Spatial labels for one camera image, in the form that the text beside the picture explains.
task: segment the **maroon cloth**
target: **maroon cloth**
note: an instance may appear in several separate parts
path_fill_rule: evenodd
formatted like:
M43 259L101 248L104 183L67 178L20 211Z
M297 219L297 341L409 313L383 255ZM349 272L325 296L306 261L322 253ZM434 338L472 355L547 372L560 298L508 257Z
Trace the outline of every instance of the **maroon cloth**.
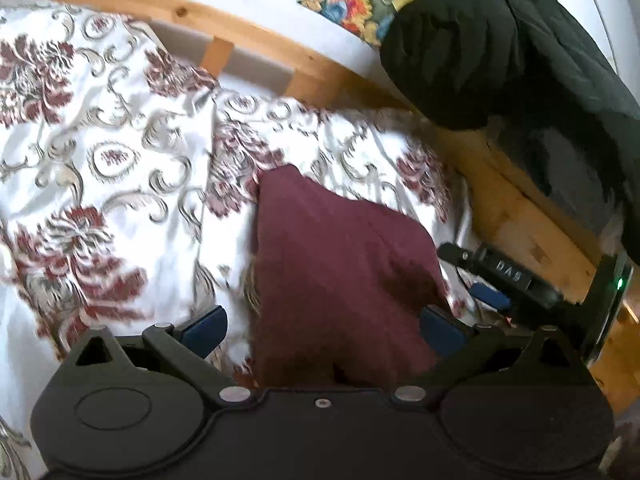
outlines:
M293 166L262 176L258 204L260 386L391 388L435 364L419 314L449 307L436 248L418 222L340 197Z

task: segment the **white floral fabric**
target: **white floral fabric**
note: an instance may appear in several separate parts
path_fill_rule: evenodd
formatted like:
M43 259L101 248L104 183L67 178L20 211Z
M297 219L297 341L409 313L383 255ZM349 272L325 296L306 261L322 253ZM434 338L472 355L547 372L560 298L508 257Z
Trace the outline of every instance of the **white floral fabric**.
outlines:
M210 361L252 384L259 181L283 164L454 239L452 175L408 112L327 112L220 88L127 16L0 0L0 473L45 471L31 410L92 324L226 309ZM454 276L452 307L463 296Z

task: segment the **black jacket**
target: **black jacket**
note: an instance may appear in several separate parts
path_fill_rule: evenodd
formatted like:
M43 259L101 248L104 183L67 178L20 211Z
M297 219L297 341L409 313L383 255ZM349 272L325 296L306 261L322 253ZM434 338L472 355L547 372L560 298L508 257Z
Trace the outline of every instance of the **black jacket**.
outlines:
M435 123L481 128L500 115L529 135L526 167L547 194L554 183L535 132L560 132L597 172L605 202L614 193L624 203L623 243L640 263L640 107L558 0L415 0L380 56Z

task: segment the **silver screw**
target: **silver screw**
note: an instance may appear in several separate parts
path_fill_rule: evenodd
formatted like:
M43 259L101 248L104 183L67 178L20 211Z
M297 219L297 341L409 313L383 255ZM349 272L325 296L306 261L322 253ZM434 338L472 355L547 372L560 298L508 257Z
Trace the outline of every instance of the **silver screw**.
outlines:
M218 395L225 402L245 402L251 397L251 390L242 386L228 386L220 390Z
M404 402L419 402L426 397L427 392L420 386L400 386L394 395Z

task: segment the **maroon garment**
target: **maroon garment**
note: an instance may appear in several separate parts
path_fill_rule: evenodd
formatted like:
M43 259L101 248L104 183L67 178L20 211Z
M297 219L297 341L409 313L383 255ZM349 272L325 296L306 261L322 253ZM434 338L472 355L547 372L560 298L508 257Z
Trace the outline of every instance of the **maroon garment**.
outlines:
M416 221L340 197L293 166L260 182L254 377L260 386L391 388L428 370L427 304L449 312L436 248Z

